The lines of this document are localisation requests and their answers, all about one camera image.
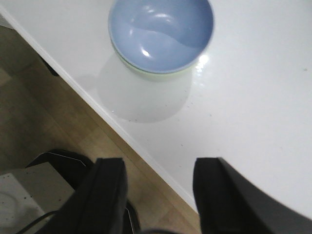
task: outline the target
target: black cable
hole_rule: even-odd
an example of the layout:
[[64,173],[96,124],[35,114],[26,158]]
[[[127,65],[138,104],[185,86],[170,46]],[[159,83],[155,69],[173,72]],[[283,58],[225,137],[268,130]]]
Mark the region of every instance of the black cable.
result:
[[37,223],[39,223],[41,220],[45,219],[46,217],[49,217],[50,215],[54,215],[56,212],[57,211],[50,211],[50,212],[44,214],[43,216],[41,216],[41,217],[35,219],[34,221],[32,221],[30,224],[28,224],[26,227],[24,227],[22,230],[20,230],[16,234],[22,234],[22,233],[28,231],[33,226],[35,226]]
[[143,231],[139,231],[136,234],[180,234],[180,233],[175,233],[164,229],[145,229]]

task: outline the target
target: white countertop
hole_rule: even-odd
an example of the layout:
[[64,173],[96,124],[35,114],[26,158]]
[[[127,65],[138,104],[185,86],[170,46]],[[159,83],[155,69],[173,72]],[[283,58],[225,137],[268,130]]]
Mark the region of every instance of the white countertop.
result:
[[207,50],[166,77],[117,57],[112,0],[0,0],[0,12],[193,208],[195,159],[223,157],[312,218],[312,1],[210,3]]

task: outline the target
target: wooden floor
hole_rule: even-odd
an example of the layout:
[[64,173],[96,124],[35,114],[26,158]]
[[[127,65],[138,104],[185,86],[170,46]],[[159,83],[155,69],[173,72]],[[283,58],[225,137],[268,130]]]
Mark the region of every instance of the wooden floor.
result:
[[0,171],[23,168],[53,148],[93,161],[122,157],[142,228],[200,233],[198,215],[14,30],[0,26]]

